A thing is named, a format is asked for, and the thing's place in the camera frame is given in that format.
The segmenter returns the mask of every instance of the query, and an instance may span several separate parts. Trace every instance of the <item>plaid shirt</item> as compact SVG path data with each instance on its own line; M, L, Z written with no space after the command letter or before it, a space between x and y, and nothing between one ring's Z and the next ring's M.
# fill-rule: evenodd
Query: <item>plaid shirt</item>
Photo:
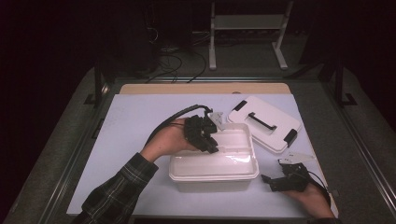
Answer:
M140 193L158 167L136 153L106 183L94 189L72 223L127 223Z

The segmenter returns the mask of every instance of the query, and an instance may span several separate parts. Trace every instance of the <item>hand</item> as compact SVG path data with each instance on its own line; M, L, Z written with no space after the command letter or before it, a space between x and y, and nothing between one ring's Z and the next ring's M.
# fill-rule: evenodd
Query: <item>hand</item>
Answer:
M164 155L172 155L181 150L198 150L184 137L185 119L176 119L157 132L140 154L148 161L155 162Z
M305 210L315 218L334 217L332 209L322 195L320 189L308 184L304 192L297 190L283 191L284 194L303 204Z

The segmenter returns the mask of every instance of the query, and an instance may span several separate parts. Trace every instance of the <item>plastic food container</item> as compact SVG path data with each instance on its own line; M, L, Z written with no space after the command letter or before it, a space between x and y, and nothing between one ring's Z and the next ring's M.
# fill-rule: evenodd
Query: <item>plastic food container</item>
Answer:
M212 137L219 152L180 151L171 156L169 175L181 192L246 190L259 174L251 133L244 123L225 123Z

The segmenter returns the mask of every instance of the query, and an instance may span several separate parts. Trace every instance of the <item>black device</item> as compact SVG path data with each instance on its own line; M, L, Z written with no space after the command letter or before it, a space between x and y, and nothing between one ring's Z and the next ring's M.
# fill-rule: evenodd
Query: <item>black device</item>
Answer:
M187 118L184 122L184 135L186 139L196 148L201 151L208 151L209 153L215 153L219 150L217 149L218 143L214 138L210 136L212 133L218 131L216 124L209 118L208 113L213 112L205 105L193 105L186 109L177 112L175 115L166 119L162 122L149 136L146 144L154 137L154 135L159 132L162 128L170 125L173 120L178 117L191 112L192 110L203 108L205 110L205 115L203 118L198 115L194 115L191 118Z
M262 181L270 185L271 191L297 190L303 192L308 183L311 183L320 189L327 203L329 205L331 204L330 195L325 186L315 181L301 162L296 164L279 164L282 167L284 177L272 179L269 176L262 175Z

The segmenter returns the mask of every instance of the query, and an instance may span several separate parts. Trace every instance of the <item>person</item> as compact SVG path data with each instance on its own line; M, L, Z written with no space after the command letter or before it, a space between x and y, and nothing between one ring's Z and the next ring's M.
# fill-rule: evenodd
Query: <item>person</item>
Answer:
M82 205L82 212L73 219L73 224L127 223L134 211L138 197L158 167L154 162L164 155L181 150L198 150L184 137L185 119L176 119L157 132L134 156L107 182L94 189ZM304 192L285 191L299 201L315 219L311 224L341 223L335 218L320 190L308 184Z

